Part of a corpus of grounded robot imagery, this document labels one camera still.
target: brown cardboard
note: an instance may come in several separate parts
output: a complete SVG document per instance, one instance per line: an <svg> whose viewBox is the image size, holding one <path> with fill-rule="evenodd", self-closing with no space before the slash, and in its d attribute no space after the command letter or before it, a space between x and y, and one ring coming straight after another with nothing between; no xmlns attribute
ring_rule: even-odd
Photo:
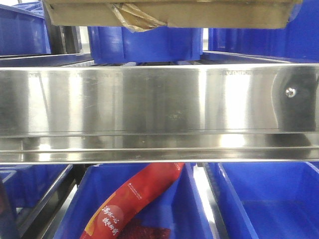
<svg viewBox="0 0 319 239"><path fill-rule="evenodd" d="M301 1L44 0L44 4L52 23L56 25L122 26L127 23L128 26L137 26L135 30L142 31L159 25L283 28L293 6Z"/></svg>

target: storage rack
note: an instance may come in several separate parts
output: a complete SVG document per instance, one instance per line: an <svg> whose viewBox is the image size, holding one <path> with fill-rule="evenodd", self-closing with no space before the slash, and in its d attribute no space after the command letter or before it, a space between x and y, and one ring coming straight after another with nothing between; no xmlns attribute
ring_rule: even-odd
<svg viewBox="0 0 319 239"><path fill-rule="evenodd" d="M101 67L88 54L2 58L0 164L188 161L203 171L213 161L316 161L319 66L296 62L218 52L156 66ZM66 181L54 220L74 185L66 175L25 213L29 220L18 228L24 238ZM208 198L211 230L225 239L213 194Z"/></svg>

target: metal bolt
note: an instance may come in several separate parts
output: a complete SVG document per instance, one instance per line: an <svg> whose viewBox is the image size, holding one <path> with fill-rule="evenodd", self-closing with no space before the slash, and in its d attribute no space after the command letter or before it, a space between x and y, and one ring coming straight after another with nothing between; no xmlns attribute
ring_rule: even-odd
<svg viewBox="0 0 319 239"><path fill-rule="evenodd" d="M288 98L294 97L296 95L296 93L297 93L297 90L294 89L294 88L289 87L289 88L286 89L286 96Z"/></svg>

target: stainless steel shelf rail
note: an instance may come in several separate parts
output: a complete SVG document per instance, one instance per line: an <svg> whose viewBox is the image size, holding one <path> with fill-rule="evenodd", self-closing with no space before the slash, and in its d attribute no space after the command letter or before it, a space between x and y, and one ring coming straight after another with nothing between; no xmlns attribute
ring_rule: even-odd
<svg viewBox="0 0 319 239"><path fill-rule="evenodd" d="M0 163L317 160L319 64L0 68Z"/></svg>

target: reflective metal surface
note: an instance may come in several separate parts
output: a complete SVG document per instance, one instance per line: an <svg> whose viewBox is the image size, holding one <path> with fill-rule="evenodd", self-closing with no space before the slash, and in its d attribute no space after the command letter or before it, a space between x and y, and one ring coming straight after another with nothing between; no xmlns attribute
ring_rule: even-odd
<svg viewBox="0 0 319 239"><path fill-rule="evenodd" d="M42 55L0 58L0 67L63 66L92 60L91 54Z"/></svg>
<svg viewBox="0 0 319 239"><path fill-rule="evenodd" d="M236 63L316 63L309 59L296 59L274 56L246 55L240 53L221 52L221 51L203 51L201 59L210 60L218 64L236 64Z"/></svg>
<svg viewBox="0 0 319 239"><path fill-rule="evenodd" d="M317 64L2 68L0 154L12 163L315 160L318 76Z"/></svg>

